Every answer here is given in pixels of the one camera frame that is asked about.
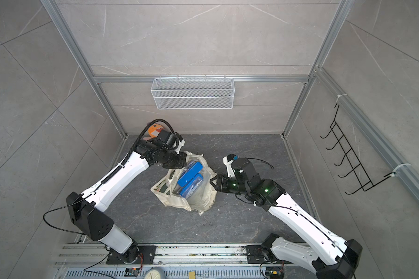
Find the blue compass set case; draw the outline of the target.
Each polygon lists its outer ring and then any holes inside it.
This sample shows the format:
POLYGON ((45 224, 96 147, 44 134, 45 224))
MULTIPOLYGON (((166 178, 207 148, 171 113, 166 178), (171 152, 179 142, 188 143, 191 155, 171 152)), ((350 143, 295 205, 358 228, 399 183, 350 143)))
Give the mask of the blue compass set case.
POLYGON ((191 182, 196 175, 200 173, 200 171, 203 169, 203 166, 198 161, 191 161, 187 165, 186 171, 180 176, 178 180, 178 185, 180 187, 186 186, 189 182, 191 182))

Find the beige canvas bag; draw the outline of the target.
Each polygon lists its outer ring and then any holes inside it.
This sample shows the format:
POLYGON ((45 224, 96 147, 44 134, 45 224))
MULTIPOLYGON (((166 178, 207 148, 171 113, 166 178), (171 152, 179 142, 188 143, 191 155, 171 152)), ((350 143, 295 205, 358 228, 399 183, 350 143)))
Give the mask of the beige canvas bag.
POLYGON ((150 188, 151 192, 163 203, 165 206, 174 208, 182 208, 187 211, 197 211, 202 215, 205 211, 210 209, 215 202, 216 191, 210 184, 210 179, 216 176, 216 173, 208 166, 207 161, 202 155, 196 155, 187 152, 186 166, 182 169, 169 170, 167 175, 160 179, 157 184, 150 188), (191 161, 198 161, 202 164, 203 169, 199 174, 203 176, 203 183, 194 192, 194 194, 185 199, 179 195, 183 187, 178 185, 180 176, 186 171, 187 165, 191 161))

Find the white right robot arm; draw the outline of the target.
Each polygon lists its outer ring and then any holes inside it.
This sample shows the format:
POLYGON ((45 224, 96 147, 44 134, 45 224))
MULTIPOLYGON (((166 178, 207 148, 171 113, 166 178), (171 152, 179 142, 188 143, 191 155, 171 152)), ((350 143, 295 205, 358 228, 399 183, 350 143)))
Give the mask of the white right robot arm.
POLYGON ((319 279, 353 279, 363 247, 328 230, 299 206, 279 184, 270 179, 252 182, 219 174, 210 184, 222 193, 244 195, 254 206, 284 222, 305 241, 297 244, 270 234, 258 251, 266 261, 296 264, 319 279))

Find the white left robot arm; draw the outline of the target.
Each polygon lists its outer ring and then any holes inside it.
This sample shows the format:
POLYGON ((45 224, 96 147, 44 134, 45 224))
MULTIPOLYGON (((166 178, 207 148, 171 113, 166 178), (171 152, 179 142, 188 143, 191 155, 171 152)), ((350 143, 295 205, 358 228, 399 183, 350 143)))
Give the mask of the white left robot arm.
POLYGON ((72 192, 67 197, 71 222, 86 236, 105 244, 113 252, 124 256, 136 254, 136 241, 105 212, 129 183, 150 166, 160 163, 165 169, 183 168, 187 157, 181 150, 184 144, 183 137, 166 120, 150 122, 108 174, 82 193, 72 192))

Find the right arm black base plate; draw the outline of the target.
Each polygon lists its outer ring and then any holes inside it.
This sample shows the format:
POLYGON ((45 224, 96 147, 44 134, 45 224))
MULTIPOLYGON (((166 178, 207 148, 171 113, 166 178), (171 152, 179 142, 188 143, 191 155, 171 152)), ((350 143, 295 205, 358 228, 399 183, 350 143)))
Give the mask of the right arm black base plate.
POLYGON ((244 248, 248 264, 275 263, 276 257, 265 245, 247 245, 244 248))

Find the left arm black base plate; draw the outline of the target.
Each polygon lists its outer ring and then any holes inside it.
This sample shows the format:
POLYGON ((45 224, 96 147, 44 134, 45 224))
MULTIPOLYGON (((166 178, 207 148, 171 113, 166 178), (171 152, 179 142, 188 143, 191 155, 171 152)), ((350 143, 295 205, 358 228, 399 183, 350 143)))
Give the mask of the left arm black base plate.
POLYGON ((110 249, 107 265, 151 265, 155 258, 157 247, 155 245, 132 245, 125 253, 117 253, 110 249))

